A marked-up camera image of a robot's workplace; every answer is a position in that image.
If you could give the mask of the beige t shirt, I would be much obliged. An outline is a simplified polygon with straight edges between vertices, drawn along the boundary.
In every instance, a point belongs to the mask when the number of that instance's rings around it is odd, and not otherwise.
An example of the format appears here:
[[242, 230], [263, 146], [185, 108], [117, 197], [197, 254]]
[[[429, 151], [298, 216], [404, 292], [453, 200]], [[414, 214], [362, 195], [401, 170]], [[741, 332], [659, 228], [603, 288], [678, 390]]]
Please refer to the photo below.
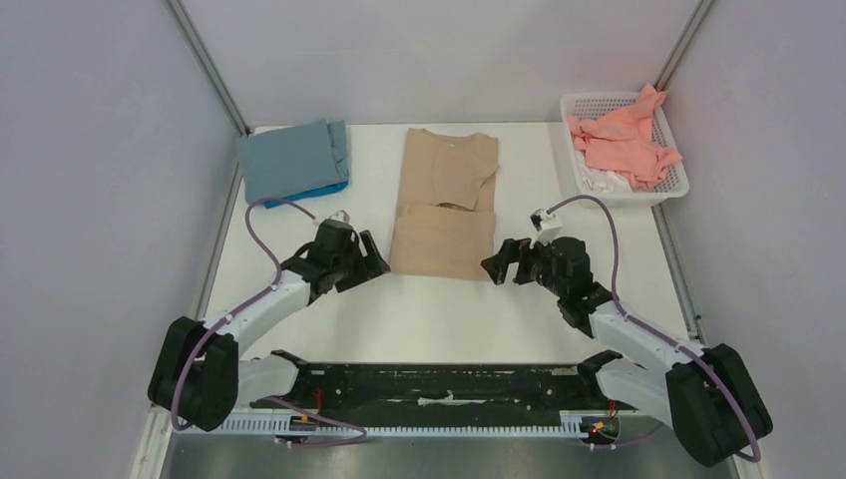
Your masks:
[[500, 142], [407, 131], [389, 264], [394, 273], [485, 280], [494, 254]]

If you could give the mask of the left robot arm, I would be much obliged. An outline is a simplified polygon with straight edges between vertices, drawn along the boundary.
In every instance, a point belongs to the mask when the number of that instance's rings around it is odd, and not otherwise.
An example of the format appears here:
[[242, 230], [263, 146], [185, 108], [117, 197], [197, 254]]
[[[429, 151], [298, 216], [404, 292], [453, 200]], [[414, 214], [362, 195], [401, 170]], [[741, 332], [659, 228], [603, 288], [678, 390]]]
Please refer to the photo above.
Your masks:
[[312, 241], [274, 263], [266, 287], [217, 319], [182, 316], [169, 326], [148, 397], [167, 409], [179, 431], [213, 431], [237, 407], [277, 396], [289, 407], [306, 404], [311, 378], [280, 355], [243, 355], [289, 316], [335, 290], [344, 292], [389, 272], [369, 231], [336, 219], [322, 221]]

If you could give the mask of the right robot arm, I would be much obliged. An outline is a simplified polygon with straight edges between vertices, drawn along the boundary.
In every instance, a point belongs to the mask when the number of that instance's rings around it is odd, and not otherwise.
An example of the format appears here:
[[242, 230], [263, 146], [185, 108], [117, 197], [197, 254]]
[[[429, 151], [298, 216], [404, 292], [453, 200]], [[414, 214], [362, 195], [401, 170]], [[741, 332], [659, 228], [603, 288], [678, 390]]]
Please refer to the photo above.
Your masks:
[[511, 264], [516, 284], [552, 293], [565, 322], [608, 346], [579, 365], [579, 399], [590, 407], [609, 400], [644, 412], [670, 428], [699, 464], [712, 467], [769, 435], [773, 421], [739, 353], [726, 344], [704, 347], [673, 339], [620, 311], [613, 293], [595, 280], [586, 245], [562, 237], [550, 243], [506, 239], [482, 260], [501, 284]]

